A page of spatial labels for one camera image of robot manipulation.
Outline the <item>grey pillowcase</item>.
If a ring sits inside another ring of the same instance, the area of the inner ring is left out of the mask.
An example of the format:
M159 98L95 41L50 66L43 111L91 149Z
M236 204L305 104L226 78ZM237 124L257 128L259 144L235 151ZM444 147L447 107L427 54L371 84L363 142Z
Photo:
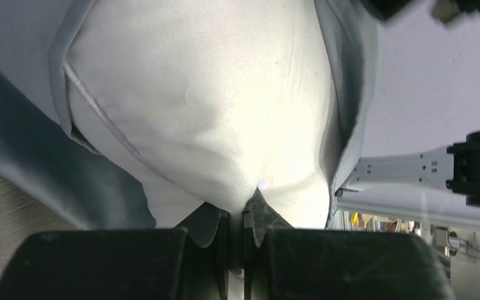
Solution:
M73 123L64 63L95 2L0 1L0 174L77 226L159 227L142 183Z

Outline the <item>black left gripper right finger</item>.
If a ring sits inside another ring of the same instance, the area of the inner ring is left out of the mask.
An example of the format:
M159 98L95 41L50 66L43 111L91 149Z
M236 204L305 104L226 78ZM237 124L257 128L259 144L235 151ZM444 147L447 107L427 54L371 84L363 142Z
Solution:
M436 253L393 232L296 229L255 191L242 213L246 299L454 299Z

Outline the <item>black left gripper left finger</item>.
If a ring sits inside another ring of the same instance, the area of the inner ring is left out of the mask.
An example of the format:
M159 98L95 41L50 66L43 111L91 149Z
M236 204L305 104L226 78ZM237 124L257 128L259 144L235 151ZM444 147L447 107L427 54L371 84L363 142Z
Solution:
M226 299L227 226L203 204L171 229L39 232L6 266L0 299Z

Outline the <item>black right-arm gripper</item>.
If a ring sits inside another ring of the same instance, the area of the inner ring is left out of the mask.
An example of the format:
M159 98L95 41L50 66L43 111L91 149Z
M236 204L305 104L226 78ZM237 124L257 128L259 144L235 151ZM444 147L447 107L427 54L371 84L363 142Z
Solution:
M363 0L361 4L374 18L388 22L405 11L413 0ZM437 0L430 8L433 19L449 23L463 14L480 14L480 0Z

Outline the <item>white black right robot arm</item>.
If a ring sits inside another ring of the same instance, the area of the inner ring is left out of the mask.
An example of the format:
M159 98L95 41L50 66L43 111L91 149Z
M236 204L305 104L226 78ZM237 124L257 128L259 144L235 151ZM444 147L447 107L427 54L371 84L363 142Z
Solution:
M336 97L341 152L331 198L380 185L445 191L480 207L480 131L464 142L400 156L362 157L373 100L378 24L406 1L316 1ZM246 299L454 299L434 251L393 232L294 229L256 191L244 210Z

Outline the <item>white pillow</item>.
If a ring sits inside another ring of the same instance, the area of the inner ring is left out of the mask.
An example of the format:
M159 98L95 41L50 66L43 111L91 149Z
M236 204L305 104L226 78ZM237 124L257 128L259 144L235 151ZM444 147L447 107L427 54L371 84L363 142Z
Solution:
M64 63L72 120L143 185L157 225L260 188L324 227L335 88L312 1L96 1Z

